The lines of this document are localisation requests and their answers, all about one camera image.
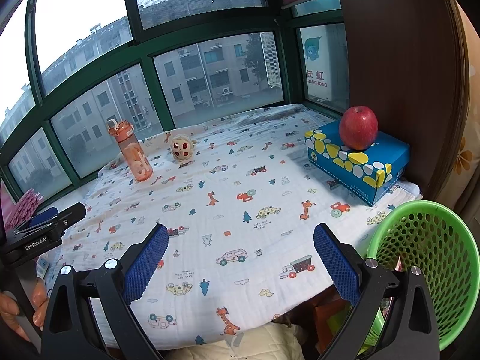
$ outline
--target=metal screw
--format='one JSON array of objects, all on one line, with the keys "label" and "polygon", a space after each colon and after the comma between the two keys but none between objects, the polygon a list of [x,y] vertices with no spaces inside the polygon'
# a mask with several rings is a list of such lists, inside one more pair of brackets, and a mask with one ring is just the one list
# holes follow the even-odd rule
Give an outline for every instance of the metal screw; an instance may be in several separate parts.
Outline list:
[{"label": "metal screw", "polygon": [[62,275],[68,275],[71,272],[71,266],[66,265],[62,269],[60,269],[60,273]]},{"label": "metal screw", "polygon": [[366,259],[365,265],[368,266],[369,268],[376,268],[378,267],[378,262],[376,259]]},{"label": "metal screw", "polygon": [[105,268],[107,269],[113,269],[118,265],[118,261],[116,259],[109,259],[108,261],[105,262]]},{"label": "metal screw", "polygon": [[412,273],[413,273],[414,275],[417,275],[417,276],[422,273],[422,270],[421,270],[420,268],[418,268],[417,266],[415,266],[415,265],[412,266],[412,267],[410,268],[410,270],[412,271]]}]

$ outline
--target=blue tissue box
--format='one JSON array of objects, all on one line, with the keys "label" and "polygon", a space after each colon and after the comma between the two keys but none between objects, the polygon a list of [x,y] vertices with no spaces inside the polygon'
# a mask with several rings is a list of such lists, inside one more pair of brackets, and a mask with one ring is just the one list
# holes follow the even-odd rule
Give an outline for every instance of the blue tissue box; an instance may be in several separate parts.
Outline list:
[{"label": "blue tissue box", "polygon": [[342,143],[339,124],[337,120],[305,133],[308,159],[372,206],[403,174],[409,145],[379,131],[371,147],[355,151]]}]

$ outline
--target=bed sheet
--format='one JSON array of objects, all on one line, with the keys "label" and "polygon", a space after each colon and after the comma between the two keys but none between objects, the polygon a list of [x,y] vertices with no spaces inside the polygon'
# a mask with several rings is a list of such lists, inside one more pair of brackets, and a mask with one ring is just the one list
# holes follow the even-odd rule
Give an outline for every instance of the bed sheet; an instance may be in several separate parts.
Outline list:
[{"label": "bed sheet", "polygon": [[[158,349],[242,334],[308,300],[332,284],[313,246],[317,224],[365,252],[377,224],[419,195],[400,181],[368,207],[314,168],[304,132],[328,122],[302,105],[284,105],[143,140],[153,175],[136,182],[121,157],[99,172],[87,216],[64,237],[49,287],[64,264],[98,268],[162,223],[169,246],[131,304]],[[179,133],[197,141],[182,164],[169,149]],[[93,305],[106,344],[116,346],[99,301]]]}]

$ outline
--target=hand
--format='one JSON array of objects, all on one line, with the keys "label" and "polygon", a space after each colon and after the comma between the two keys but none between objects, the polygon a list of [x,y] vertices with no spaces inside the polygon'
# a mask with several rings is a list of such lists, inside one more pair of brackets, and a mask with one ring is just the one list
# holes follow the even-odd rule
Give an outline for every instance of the hand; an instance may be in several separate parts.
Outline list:
[{"label": "hand", "polygon": [[[47,305],[49,304],[49,297],[47,296],[47,289],[42,279],[37,278],[37,285],[33,291],[33,303],[38,307],[37,311],[33,315],[33,323],[41,330],[43,329],[43,323],[45,322],[45,313],[47,312]],[[15,318],[20,313],[17,303],[9,296],[0,293],[0,314],[11,330],[17,333],[20,337],[27,341],[30,339],[23,331],[23,328],[18,325]]]}]

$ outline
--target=green plastic basket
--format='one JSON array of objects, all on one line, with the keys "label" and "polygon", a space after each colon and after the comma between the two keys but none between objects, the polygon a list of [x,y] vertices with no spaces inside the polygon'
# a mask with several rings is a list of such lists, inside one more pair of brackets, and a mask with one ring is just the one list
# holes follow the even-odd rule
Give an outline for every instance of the green plastic basket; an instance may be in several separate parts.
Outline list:
[{"label": "green plastic basket", "polygon": [[[467,324],[479,294],[480,259],[469,228],[452,210],[428,200],[395,208],[378,226],[367,252],[388,269],[419,266],[438,323],[440,350]],[[375,344],[384,319],[378,311],[367,344]]]}]

